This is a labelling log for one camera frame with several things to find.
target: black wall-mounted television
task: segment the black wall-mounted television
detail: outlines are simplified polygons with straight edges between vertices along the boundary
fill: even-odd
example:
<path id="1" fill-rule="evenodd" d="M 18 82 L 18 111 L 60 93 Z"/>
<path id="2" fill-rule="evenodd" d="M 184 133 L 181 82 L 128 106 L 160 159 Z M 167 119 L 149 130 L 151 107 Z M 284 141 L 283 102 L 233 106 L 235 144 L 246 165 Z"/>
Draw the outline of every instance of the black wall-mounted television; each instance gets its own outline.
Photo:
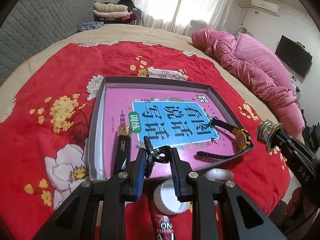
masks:
<path id="1" fill-rule="evenodd" d="M 283 35 L 276 49 L 276 55 L 302 77 L 306 76 L 312 64 L 310 53 L 302 45 Z"/>

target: headboard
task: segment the headboard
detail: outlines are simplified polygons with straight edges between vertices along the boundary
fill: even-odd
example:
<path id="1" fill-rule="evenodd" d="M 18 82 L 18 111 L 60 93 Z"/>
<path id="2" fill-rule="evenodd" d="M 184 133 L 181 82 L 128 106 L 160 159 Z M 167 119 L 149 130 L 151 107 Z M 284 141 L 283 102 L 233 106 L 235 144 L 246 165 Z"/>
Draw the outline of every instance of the headboard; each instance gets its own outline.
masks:
<path id="1" fill-rule="evenodd" d="M 93 21 L 94 0 L 19 0 L 0 29 L 0 86 L 25 60 Z"/>

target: white wall unit air conditioner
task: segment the white wall unit air conditioner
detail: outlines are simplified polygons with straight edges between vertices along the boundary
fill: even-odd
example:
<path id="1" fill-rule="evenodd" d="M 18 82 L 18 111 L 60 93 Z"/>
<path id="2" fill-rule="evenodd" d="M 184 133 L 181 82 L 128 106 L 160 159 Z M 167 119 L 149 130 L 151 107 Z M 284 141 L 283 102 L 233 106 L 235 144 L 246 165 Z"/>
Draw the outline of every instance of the white wall unit air conditioner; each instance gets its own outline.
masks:
<path id="1" fill-rule="evenodd" d="M 279 5 L 264 0 L 251 0 L 251 5 L 260 11 L 272 14 L 274 16 L 280 16 L 281 8 Z"/>

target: green label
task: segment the green label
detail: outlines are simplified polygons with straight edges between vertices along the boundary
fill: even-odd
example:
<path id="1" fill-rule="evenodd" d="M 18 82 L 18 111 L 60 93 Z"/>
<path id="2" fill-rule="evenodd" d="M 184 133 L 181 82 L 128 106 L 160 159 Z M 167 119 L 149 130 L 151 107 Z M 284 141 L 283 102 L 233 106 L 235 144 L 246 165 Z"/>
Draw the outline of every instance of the green label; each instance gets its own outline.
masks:
<path id="1" fill-rule="evenodd" d="M 129 114 L 129 123 L 131 127 L 132 133 L 140 133 L 141 132 L 141 124 L 139 114 L 137 112 L 130 112 Z"/>

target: white curtain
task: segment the white curtain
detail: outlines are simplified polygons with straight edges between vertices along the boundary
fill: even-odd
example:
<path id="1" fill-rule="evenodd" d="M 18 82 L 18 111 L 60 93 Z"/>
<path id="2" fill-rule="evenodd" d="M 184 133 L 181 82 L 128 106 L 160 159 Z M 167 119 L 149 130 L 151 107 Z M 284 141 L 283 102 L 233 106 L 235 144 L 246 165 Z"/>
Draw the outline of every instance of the white curtain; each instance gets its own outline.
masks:
<path id="1" fill-rule="evenodd" d="M 220 30 L 233 0 L 132 0 L 142 10 L 142 23 L 190 36 L 200 28 Z"/>

